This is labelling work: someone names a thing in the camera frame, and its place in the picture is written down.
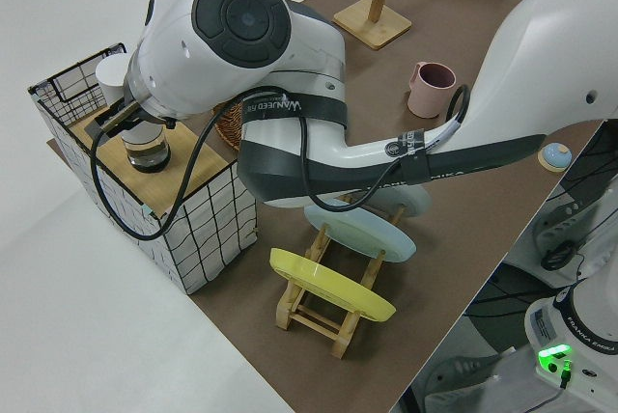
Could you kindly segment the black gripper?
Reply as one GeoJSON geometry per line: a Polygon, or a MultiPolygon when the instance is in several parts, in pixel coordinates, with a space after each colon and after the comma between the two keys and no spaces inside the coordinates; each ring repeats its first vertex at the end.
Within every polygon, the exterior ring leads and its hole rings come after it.
{"type": "Polygon", "coordinates": [[[120,113],[111,114],[110,112],[103,112],[95,117],[84,127],[84,131],[90,137],[96,137],[102,134],[106,137],[115,137],[122,131],[121,126],[124,117],[120,113]]]}

